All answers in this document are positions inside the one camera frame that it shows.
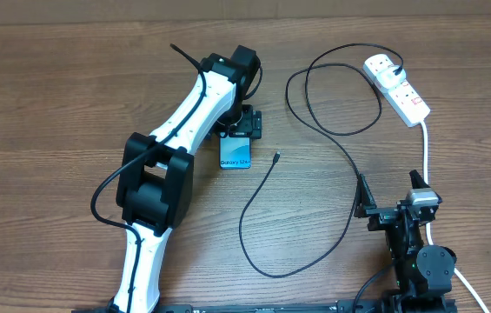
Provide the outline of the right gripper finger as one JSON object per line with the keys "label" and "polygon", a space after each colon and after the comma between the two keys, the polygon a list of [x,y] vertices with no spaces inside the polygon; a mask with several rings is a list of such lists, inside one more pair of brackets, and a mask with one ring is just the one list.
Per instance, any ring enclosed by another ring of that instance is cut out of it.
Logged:
{"label": "right gripper finger", "polygon": [[375,199],[363,174],[357,176],[354,216],[364,218],[373,216],[377,209]]}
{"label": "right gripper finger", "polygon": [[417,170],[411,170],[409,176],[413,189],[427,189],[429,187]]}

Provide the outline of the Samsung Galaxy smartphone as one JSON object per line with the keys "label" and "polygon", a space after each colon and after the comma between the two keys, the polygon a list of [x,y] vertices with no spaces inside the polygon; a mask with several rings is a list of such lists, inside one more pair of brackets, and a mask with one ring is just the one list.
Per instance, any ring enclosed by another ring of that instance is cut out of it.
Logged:
{"label": "Samsung Galaxy smartphone", "polygon": [[220,139],[220,167],[223,170],[249,169],[251,166],[250,139],[225,137]]}

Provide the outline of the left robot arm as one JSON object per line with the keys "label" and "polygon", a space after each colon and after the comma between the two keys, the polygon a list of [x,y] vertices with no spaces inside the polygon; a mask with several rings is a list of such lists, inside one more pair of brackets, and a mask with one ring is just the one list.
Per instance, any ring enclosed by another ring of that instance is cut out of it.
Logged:
{"label": "left robot arm", "polygon": [[123,152],[116,204],[127,234],[123,277],[109,312],[151,312],[160,298],[159,276],[173,229],[192,197],[195,154],[211,134],[221,145],[250,155],[262,136],[262,114],[246,103],[261,79],[261,60],[242,45],[231,57],[193,60],[195,86],[171,117],[148,135],[132,134]]}

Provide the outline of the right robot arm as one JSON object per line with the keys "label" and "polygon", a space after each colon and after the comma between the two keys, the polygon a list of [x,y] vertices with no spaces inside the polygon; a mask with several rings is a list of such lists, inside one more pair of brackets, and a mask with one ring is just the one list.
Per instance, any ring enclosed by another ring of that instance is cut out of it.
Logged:
{"label": "right robot arm", "polygon": [[[420,227],[435,220],[441,197],[424,182],[417,170],[409,172],[412,189],[394,207],[379,208],[364,175],[357,176],[354,216],[367,218],[369,231],[383,231],[391,264],[370,277],[360,288],[352,310],[363,312],[456,312],[445,295],[452,289],[456,254],[448,247],[425,244]],[[367,287],[389,270],[397,288],[371,303],[360,304]]]}

